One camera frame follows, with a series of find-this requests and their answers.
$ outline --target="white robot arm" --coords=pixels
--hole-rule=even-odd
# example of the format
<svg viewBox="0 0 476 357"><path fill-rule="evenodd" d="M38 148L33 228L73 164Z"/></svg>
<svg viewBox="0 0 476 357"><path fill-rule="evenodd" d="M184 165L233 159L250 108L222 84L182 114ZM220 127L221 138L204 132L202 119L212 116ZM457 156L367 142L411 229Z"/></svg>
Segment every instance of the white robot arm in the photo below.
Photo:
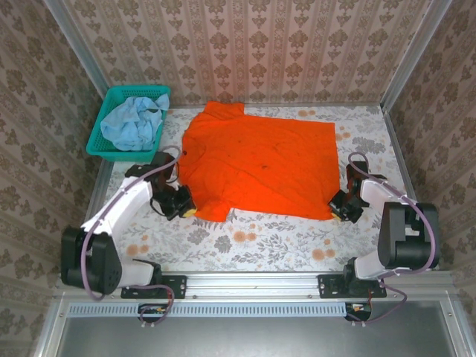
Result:
<svg viewBox="0 0 476 357"><path fill-rule="evenodd" d="M102 294L116 288L148 286L160 283L160 265L143 260L119 258L116 239L128 227L130 220L146 203L160 204L162 216L188 217L196 207L187 186L169 184L176 161L170 154L158 152L151 164L133 165L118 191L81 228L68 227L62 235L61 279L64 284ZM86 247L86 264L84 246ZM85 286L86 273L89 286Z"/></svg>
<svg viewBox="0 0 476 357"><path fill-rule="evenodd" d="M398 194L384 176L368 174L366 161L347 165L347 188L348 193L339 190L329 203L332 214L355 223L364 208L371 206L382 215L382 223L377 249L352 258L344 267L341 282L336 280L336 290L365 296L369 286L366 281L421 272L438 264L438 215L434 205Z"/></svg>

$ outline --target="teal plastic basket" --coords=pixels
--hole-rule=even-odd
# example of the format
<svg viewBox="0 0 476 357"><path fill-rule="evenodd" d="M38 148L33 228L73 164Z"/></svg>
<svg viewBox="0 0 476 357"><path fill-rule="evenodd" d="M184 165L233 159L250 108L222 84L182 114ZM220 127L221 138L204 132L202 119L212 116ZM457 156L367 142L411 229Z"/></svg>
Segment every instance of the teal plastic basket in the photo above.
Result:
<svg viewBox="0 0 476 357"><path fill-rule="evenodd" d="M104 98L103 105L97 115L96 123L92 128L91 136L86 145L86 152L89 155L97 155L108 161L134 161L151 162L161 140L166 111L162 111L162 123L157 128L154 147L150 151L120 151L116 149L112 142L106 140L101 132L100 123L116 106L124 103L129 97L149 97L157 100L161 95L168 94L170 88L167 86L115 86L111 87Z"/></svg>

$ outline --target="patterned wallpaper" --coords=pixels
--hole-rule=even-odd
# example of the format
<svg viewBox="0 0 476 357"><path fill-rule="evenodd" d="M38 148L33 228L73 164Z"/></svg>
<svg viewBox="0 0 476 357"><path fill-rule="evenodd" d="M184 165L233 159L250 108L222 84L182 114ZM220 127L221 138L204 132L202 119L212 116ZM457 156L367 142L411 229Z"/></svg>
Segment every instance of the patterned wallpaper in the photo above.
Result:
<svg viewBox="0 0 476 357"><path fill-rule="evenodd" d="M100 98L41 0L0 1L0 356L41 332L60 234L84 217Z"/></svg>
<svg viewBox="0 0 476 357"><path fill-rule="evenodd" d="M379 102L430 0L65 0L109 85L175 105Z"/></svg>
<svg viewBox="0 0 476 357"><path fill-rule="evenodd" d="M476 1L452 2L390 115L419 199L440 209L442 266L476 327Z"/></svg>

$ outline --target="light blue cloth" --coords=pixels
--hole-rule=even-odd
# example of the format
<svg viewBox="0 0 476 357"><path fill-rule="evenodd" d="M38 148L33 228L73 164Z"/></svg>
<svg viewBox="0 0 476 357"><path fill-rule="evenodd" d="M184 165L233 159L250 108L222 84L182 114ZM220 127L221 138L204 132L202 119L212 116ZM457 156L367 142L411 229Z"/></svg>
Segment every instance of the light blue cloth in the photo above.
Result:
<svg viewBox="0 0 476 357"><path fill-rule="evenodd" d="M148 97L129 97L101 121L103 137L122 151L151 150L162 110L168 110L169 105L167 94L155 102Z"/></svg>

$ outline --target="floral tablecloth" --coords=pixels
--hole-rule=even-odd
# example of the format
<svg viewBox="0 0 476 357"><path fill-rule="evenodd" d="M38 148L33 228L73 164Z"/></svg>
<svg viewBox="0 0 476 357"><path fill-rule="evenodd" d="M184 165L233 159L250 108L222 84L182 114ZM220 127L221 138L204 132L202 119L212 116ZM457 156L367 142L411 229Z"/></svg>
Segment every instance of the floral tablecloth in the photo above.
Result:
<svg viewBox="0 0 476 357"><path fill-rule="evenodd" d="M190 121L201 109L170 110L161 147L181 146ZM368 153L370 170L404 190L403 180L378 106L246 107L246 114L335 123L341 187L347 156ZM115 163L107 198L119 187L131 163ZM380 215L364 210L356 224L315 221L231 210L224 223L191 217L168 222L144 205L116 240L120 254L162 264L165 271L332 271L376 248Z"/></svg>

